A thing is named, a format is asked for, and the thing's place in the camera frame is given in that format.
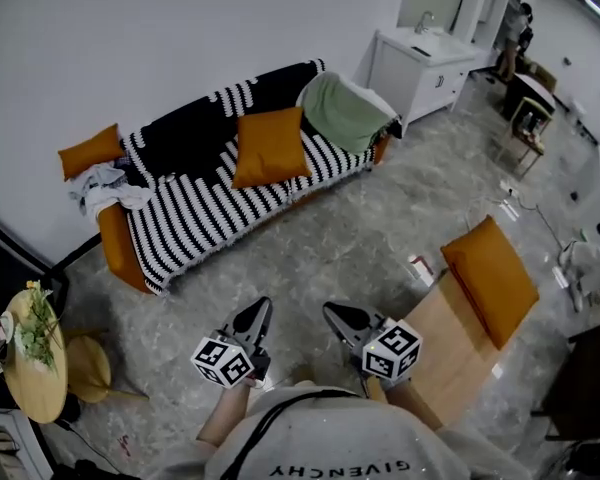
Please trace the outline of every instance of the green towel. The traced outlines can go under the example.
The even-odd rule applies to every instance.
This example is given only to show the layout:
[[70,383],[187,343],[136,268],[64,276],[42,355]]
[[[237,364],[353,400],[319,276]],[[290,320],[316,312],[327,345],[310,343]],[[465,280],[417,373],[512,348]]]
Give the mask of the green towel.
[[375,135],[396,117],[353,92],[338,74],[330,72],[309,82],[302,107],[320,135],[354,155],[364,153]]

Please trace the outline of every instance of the faucet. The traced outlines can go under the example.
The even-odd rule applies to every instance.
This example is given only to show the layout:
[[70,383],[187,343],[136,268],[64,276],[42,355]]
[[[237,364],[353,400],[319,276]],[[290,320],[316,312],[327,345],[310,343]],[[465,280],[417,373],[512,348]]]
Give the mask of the faucet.
[[416,25],[416,30],[415,30],[416,34],[422,34],[423,32],[426,32],[427,30],[429,30],[427,27],[424,26],[424,20],[427,16],[429,16],[432,21],[435,19],[434,15],[431,11],[424,11],[422,13],[422,16],[420,17],[420,21]]

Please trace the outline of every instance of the orange pillow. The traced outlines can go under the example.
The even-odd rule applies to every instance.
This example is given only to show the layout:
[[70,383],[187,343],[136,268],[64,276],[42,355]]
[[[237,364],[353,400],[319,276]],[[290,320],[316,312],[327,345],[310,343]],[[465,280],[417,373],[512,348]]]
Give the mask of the orange pillow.
[[520,257],[490,215],[440,250],[491,341],[502,349],[540,298]]
[[311,176],[302,148],[302,108],[238,118],[238,165],[233,188]]
[[89,167],[124,156],[118,143],[118,124],[112,124],[89,140],[58,151],[62,160],[64,181],[75,178]]

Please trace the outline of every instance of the gray tiled floor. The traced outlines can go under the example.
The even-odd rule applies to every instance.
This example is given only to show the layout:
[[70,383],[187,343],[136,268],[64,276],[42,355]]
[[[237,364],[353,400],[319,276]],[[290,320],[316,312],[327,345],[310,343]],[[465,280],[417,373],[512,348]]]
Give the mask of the gray tiled floor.
[[[538,213],[519,209],[514,223],[491,200],[503,197],[500,180],[510,179],[525,205],[539,204],[566,243],[575,235],[569,183],[593,147],[558,111],[546,133],[546,157],[517,180],[507,156],[499,165],[493,161],[493,139],[505,126],[494,109],[502,94],[481,75],[469,79],[455,111],[409,126],[383,165],[210,258],[177,279],[165,298],[139,294],[114,278],[99,247],[72,265],[63,325],[107,326],[116,383],[151,397],[86,407],[76,428],[122,471],[141,476],[167,443],[194,436],[216,401],[219,388],[203,382],[188,362],[193,349],[228,312],[259,294],[270,296],[276,311],[267,341],[272,383],[285,382],[294,366],[309,362],[318,381],[355,387],[346,354],[322,321],[322,303],[344,298],[404,316],[426,293],[408,273],[407,257],[424,254],[440,272],[439,247],[489,212],[541,299],[499,363],[502,376],[488,379],[464,420],[538,471],[561,446],[543,441],[547,424],[531,420],[529,410],[568,353],[565,336],[599,323],[600,307],[574,313],[551,273],[558,245]],[[64,460],[97,459],[75,436],[54,426],[44,432]]]

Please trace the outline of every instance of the black strap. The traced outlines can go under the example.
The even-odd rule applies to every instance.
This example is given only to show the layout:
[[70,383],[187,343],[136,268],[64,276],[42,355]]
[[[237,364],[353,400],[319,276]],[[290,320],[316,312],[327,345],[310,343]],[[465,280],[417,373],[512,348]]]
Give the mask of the black strap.
[[247,442],[240,450],[240,453],[236,455],[233,463],[227,468],[227,470],[222,474],[220,480],[235,480],[238,478],[238,474],[240,473],[240,469],[244,464],[247,455],[251,450],[253,450],[256,445],[260,442],[260,440],[267,433],[267,430],[271,427],[271,424],[275,421],[275,419],[282,414],[282,412],[289,406],[301,402],[302,400],[307,400],[309,398],[348,398],[348,397],[357,397],[353,393],[348,393],[347,391],[341,391],[339,389],[324,389],[322,391],[316,391],[314,393],[305,393],[304,395],[296,396],[295,398],[290,398],[284,402],[279,403],[278,405],[269,409],[267,414],[265,414],[262,419],[256,425],[256,428],[253,429],[253,432],[247,439]]

